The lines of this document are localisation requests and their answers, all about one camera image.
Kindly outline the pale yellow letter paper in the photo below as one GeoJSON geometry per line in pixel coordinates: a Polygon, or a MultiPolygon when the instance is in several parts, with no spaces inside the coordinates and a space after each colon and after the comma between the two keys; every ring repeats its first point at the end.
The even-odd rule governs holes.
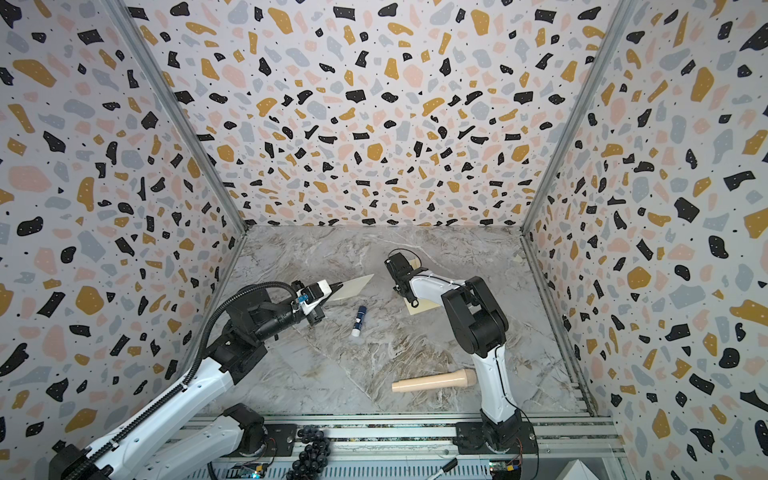
{"type": "Polygon", "coordinates": [[[418,259],[407,261],[409,270],[403,281],[403,294],[407,309],[411,315],[443,307],[442,295],[449,283],[437,278],[424,268],[418,259]]]}

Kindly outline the cream paper envelope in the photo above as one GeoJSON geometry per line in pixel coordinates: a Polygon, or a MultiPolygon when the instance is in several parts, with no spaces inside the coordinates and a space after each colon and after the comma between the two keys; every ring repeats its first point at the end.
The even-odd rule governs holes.
{"type": "Polygon", "coordinates": [[[361,293],[366,285],[373,278],[373,274],[364,275],[351,280],[343,281],[344,286],[341,290],[329,297],[330,301],[341,301],[355,297],[361,293]]]}

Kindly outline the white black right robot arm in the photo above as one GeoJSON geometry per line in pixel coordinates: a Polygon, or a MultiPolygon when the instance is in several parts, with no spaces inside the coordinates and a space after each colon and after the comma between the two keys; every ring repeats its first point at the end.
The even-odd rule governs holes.
{"type": "Polygon", "coordinates": [[[493,451],[507,451],[523,427],[505,362],[507,317],[484,279],[446,279],[423,265],[413,266],[403,252],[394,249],[385,260],[393,290],[412,308],[424,301],[444,308],[455,340],[473,360],[483,442],[493,451]]]}

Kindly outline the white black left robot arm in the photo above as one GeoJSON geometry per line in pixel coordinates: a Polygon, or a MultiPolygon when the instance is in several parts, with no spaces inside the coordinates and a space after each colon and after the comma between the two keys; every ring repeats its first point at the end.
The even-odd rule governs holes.
{"type": "Polygon", "coordinates": [[[236,386],[266,356],[266,342],[301,321],[322,321],[324,304],[341,290],[326,280],[247,285],[206,323],[189,370],[157,399],[86,447],[58,443],[51,479],[177,479],[230,453],[267,450],[263,417],[243,405],[225,410],[202,431],[168,440],[203,407],[236,386]]]}

